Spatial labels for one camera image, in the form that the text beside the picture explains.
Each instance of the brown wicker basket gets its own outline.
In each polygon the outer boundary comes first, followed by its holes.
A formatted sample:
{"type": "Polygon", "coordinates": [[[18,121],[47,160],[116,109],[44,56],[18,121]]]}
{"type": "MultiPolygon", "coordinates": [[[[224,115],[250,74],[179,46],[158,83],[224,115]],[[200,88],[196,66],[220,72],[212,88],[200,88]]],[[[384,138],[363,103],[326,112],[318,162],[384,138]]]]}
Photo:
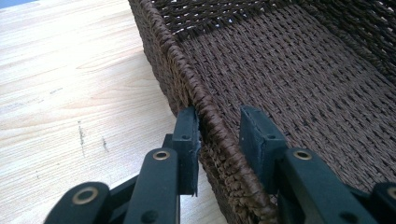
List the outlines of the brown wicker basket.
{"type": "Polygon", "coordinates": [[[230,223],[276,223],[238,148],[240,105],[362,190],[396,181],[393,0],[130,0],[173,112],[194,105],[209,182],[230,223]]]}

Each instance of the wooden table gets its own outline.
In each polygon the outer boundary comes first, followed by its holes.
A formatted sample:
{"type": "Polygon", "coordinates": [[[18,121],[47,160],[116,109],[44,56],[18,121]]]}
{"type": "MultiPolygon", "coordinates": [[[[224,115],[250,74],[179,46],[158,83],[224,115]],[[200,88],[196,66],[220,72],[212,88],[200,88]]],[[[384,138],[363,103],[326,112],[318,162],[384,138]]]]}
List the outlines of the wooden table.
{"type": "MultiPolygon", "coordinates": [[[[175,117],[127,0],[0,9],[0,223],[39,223],[70,188],[137,175],[175,117]]],[[[181,223],[225,223],[205,173],[181,223]]]]}

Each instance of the table scratch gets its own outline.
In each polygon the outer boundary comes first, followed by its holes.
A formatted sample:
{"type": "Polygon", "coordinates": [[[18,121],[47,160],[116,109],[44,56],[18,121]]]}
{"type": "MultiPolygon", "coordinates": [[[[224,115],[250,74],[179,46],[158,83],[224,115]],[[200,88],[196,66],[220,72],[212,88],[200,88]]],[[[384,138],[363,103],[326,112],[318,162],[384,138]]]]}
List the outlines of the table scratch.
{"type": "Polygon", "coordinates": [[[57,91],[61,91],[61,90],[63,90],[64,88],[59,88],[59,89],[56,89],[56,90],[53,90],[53,91],[51,91],[49,94],[53,94],[53,93],[55,93],[55,92],[57,92],[57,91]]]}
{"type": "Polygon", "coordinates": [[[103,148],[105,149],[106,152],[108,152],[107,142],[103,136],[102,136],[102,142],[103,142],[103,148]]]}
{"type": "Polygon", "coordinates": [[[79,140],[80,140],[79,143],[81,144],[82,156],[85,158],[85,151],[84,151],[84,137],[85,137],[85,134],[84,134],[84,132],[82,131],[82,128],[81,128],[81,120],[78,121],[78,132],[79,132],[79,140]]]}

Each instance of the black clamp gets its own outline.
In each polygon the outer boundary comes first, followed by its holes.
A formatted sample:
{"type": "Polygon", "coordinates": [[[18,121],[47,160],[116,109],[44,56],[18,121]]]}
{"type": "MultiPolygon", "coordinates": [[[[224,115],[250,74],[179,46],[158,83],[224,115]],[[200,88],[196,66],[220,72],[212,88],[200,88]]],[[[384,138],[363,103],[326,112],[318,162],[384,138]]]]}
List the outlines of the black clamp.
{"type": "Polygon", "coordinates": [[[194,108],[180,111],[174,133],[146,155],[138,176],[112,190],[99,182],[70,189],[45,223],[178,223],[179,195],[197,194],[198,129],[194,108]]]}
{"type": "Polygon", "coordinates": [[[396,223],[396,184],[371,194],[344,185],[312,150],[288,148],[259,109],[241,107],[240,147],[265,190],[277,194],[281,223],[396,223]]]}

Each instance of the metal rivet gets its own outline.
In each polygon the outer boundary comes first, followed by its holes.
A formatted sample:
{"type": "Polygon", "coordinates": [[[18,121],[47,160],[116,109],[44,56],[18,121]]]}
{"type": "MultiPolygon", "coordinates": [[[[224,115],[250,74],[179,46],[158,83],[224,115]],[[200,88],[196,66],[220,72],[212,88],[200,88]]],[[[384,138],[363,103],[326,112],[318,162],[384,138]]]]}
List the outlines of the metal rivet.
{"type": "Polygon", "coordinates": [[[168,151],[158,151],[152,155],[152,157],[157,161],[163,161],[171,156],[168,151]]]}
{"type": "Polygon", "coordinates": [[[311,154],[309,154],[309,153],[306,152],[306,151],[302,151],[302,150],[297,150],[297,151],[295,151],[295,152],[293,153],[293,155],[294,155],[296,158],[298,158],[298,159],[300,159],[300,160],[303,160],[303,161],[309,161],[309,160],[312,159],[311,154]]]}
{"type": "Polygon", "coordinates": [[[74,196],[73,196],[73,203],[74,204],[85,204],[85,203],[90,203],[93,199],[95,199],[99,194],[99,191],[97,188],[94,187],[87,187],[84,189],[79,190],[74,196]],[[88,198],[81,198],[80,196],[88,192],[90,193],[90,197],[88,198]]]}
{"type": "Polygon", "coordinates": [[[388,188],[388,195],[389,195],[392,199],[396,200],[396,187],[390,187],[390,188],[388,188]]]}

